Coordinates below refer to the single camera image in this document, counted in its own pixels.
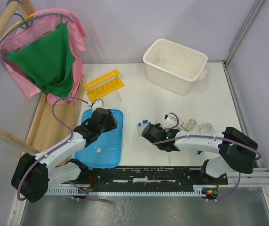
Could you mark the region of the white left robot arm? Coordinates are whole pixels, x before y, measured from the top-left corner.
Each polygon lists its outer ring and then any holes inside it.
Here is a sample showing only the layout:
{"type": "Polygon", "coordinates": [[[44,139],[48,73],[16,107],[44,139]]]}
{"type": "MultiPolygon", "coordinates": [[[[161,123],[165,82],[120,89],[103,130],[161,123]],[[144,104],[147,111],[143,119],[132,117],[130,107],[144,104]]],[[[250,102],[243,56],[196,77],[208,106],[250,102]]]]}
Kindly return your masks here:
{"type": "Polygon", "coordinates": [[[24,154],[11,179],[18,200],[34,203],[54,186],[68,181],[86,182],[88,172],[85,164],[76,159],[69,160],[63,166],[60,163],[90,146],[101,134],[117,127],[118,122],[111,109],[96,108],[92,116],[77,126],[69,137],[36,155],[24,154]]]}

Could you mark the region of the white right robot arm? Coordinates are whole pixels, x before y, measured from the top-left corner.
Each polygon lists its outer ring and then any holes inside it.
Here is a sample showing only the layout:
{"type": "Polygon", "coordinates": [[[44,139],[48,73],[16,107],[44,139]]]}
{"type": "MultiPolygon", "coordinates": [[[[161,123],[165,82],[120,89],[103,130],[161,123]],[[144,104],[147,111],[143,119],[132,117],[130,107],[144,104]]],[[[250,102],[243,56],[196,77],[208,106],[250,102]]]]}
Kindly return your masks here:
{"type": "Polygon", "coordinates": [[[205,184],[216,183],[221,175],[233,171],[251,174],[255,162],[261,158],[258,144],[234,127],[227,127],[219,133],[202,134],[164,129],[157,123],[147,125],[142,137],[161,151],[217,154],[216,158],[205,160],[201,167],[200,180],[205,184]]]}

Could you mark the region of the yellow test tube rack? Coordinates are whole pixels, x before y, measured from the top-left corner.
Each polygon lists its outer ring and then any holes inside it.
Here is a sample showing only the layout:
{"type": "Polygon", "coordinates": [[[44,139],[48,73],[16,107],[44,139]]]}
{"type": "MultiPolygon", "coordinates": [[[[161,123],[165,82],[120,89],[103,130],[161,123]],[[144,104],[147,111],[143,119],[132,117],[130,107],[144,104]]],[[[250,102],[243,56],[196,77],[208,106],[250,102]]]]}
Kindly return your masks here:
{"type": "Polygon", "coordinates": [[[90,101],[94,102],[123,87],[124,83],[120,79],[119,75],[120,71],[115,69],[86,83],[84,87],[90,101]]]}

